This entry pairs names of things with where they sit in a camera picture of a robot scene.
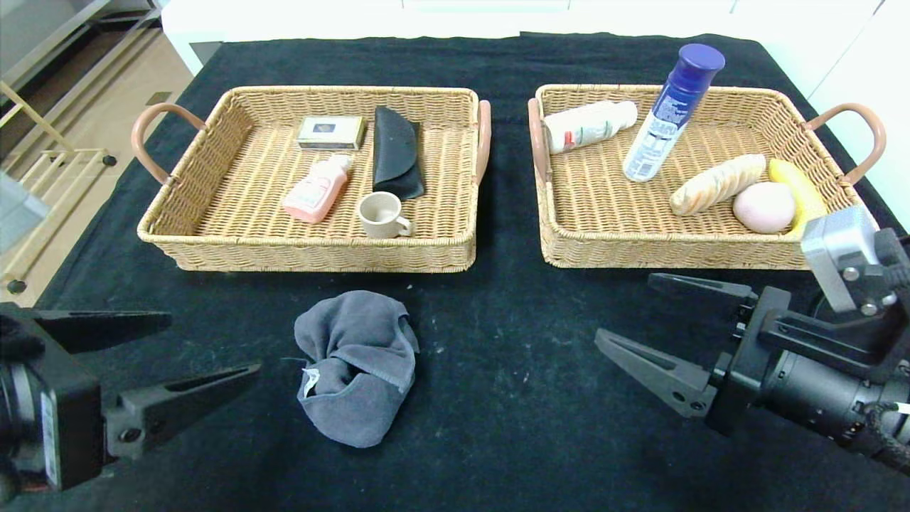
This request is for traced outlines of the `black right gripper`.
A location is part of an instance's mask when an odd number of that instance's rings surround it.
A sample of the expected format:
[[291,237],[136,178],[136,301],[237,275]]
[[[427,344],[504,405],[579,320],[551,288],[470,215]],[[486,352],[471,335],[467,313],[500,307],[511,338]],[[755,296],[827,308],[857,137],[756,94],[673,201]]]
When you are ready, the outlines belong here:
[[775,287],[757,295],[741,283],[663,272],[651,273],[647,283],[676,299],[747,304],[737,350],[722,354],[714,376],[613,331],[596,331],[595,346],[677,414],[707,415],[706,425],[724,435],[734,434],[755,407],[836,442],[865,430],[868,319],[852,312],[800,314],[791,309],[792,294]]

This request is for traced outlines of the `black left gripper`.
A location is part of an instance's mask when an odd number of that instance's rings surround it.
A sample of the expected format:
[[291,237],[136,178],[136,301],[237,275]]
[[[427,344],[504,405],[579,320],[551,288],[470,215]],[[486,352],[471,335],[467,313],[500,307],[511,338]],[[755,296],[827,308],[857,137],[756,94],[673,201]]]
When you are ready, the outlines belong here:
[[[36,310],[2,304],[2,502],[100,473],[100,382],[75,360],[166,330],[165,311]],[[137,460],[241,396],[261,363],[133,388],[105,409],[105,460]]]

